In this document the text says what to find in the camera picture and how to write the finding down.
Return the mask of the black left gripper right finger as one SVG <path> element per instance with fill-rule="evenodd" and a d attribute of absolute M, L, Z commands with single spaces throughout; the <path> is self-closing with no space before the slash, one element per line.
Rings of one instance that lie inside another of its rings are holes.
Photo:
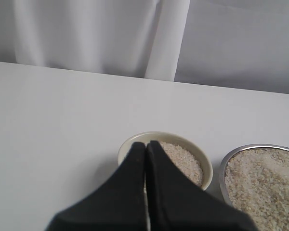
<path fill-rule="evenodd" d="M 153 231 L 255 231 L 245 213 L 190 181 L 157 141 L 146 150 L 146 193 Z"/>

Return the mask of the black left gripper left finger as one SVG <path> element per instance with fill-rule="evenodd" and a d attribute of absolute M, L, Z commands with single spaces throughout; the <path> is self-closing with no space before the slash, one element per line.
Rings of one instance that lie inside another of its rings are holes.
<path fill-rule="evenodd" d="M 48 231 L 145 231 L 145 153 L 135 142 L 114 174 L 97 190 L 57 213 Z"/>

